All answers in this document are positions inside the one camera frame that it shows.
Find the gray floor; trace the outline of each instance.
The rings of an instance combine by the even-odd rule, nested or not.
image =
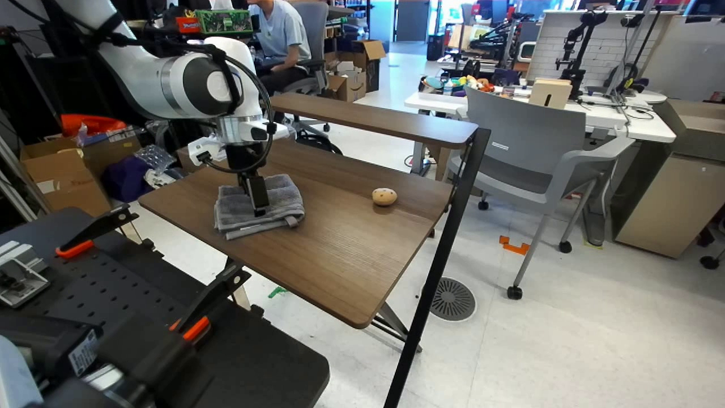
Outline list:
[[[434,73],[422,43],[394,44],[383,61],[383,90],[365,104],[406,108],[417,78]],[[344,153],[406,169],[413,144],[332,126]],[[430,317],[423,352],[417,356],[401,405],[723,405],[725,402],[725,266],[698,264],[699,246],[661,257],[606,240],[589,246],[573,230],[573,254],[554,248],[557,232],[576,202],[565,202],[543,232],[525,297],[509,300],[503,289],[522,255],[503,250],[498,236],[529,240],[536,215],[516,202],[491,199],[486,212],[468,202],[447,275],[476,294],[476,312],[463,321]],[[209,280],[225,255],[141,212],[141,236],[156,240],[167,260]],[[413,318],[434,240],[413,260],[389,303]],[[383,405],[398,342],[374,329],[356,331],[275,282],[253,275],[247,294],[268,318],[315,346],[330,359],[324,408]]]

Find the metal frame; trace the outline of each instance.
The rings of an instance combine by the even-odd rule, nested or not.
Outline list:
[[[404,352],[401,352],[398,364],[394,368],[391,385],[389,385],[388,398],[386,398],[386,408],[394,408],[401,400],[401,393],[404,393],[411,367],[413,367],[413,357],[420,351],[420,342],[422,342],[429,315],[430,315],[430,306],[433,306],[433,299],[434,299],[437,282],[443,275],[443,269],[447,269],[447,262],[449,262],[449,255],[450,255],[450,248],[454,248],[454,241],[455,241],[455,232],[458,232],[459,219],[463,219],[463,215],[466,211],[466,202],[472,196],[476,172],[478,172],[478,167],[482,163],[486,135],[489,135],[486,129],[478,129],[468,138],[463,177],[458,177],[458,182],[455,182],[455,188],[450,193],[449,219],[447,219],[443,232],[442,232],[442,237],[437,241],[434,257],[430,262],[429,279],[426,279],[423,291],[422,291],[422,299],[417,303],[417,311],[415,311],[408,337],[406,337]]]

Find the man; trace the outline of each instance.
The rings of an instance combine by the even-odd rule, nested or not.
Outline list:
[[[311,58],[309,31],[302,16],[288,0],[249,0],[249,12],[258,17],[256,40],[263,51],[256,56],[256,75],[269,92],[306,76],[294,67]]]

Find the brown table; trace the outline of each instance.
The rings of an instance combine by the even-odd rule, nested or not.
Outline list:
[[[260,172],[288,172],[302,190],[306,219],[297,228],[225,240],[212,228],[212,203],[217,185],[234,185],[236,175],[212,167],[141,203],[356,329],[380,311],[450,195],[449,182],[298,142],[275,142]],[[378,185],[394,188],[398,203],[377,209],[369,193]]]
[[[234,175],[207,167],[141,196],[141,203],[150,211],[358,329],[378,321],[377,312],[389,315],[386,312],[386,297],[429,237],[442,211],[449,209],[417,312],[411,331],[406,329],[404,333],[406,346],[388,392],[386,405],[397,405],[482,160],[486,131],[463,120],[422,118],[297,92],[277,92],[271,104],[288,113],[466,151],[466,165],[450,188],[449,182],[332,156],[306,144],[275,142],[260,172],[288,172],[293,177],[306,202],[306,219],[297,228],[266,230],[229,241],[212,228],[212,202],[217,185],[236,182]],[[398,193],[397,206],[372,206],[369,193],[377,185],[394,188]],[[398,323],[388,318],[377,326],[397,331]]]

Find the office chair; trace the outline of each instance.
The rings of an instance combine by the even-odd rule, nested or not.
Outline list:
[[[324,31],[327,31],[327,16],[329,3],[327,1],[304,1],[294,3],[294,9],[302,16],[304,29],[309,31],[311,43],[311,61],[304,61],[302,65],[309,69],[309,76],[297,78],[284,87],[284,92],[306,92],[306,95],[320,95],[324,87]],[[298,114],[294,114],[294,125],[302,125],[302,129],[312,131],[315,120],[302,121]]]
[[[525,199],[543,211],[519,273],[507,288],[509,299],[522,299],[524,289],[519,284],[560,199],[586,185],[560,240],[560,250],[568,254],[568,230],[595,180],[604,177],[592,163],[613,160],[631,141],[616,135],[594,147],[585,138],[585,113],[534,107],[478,90],[468,90],[466,97],[468,120],[491,129],[476,188]]]

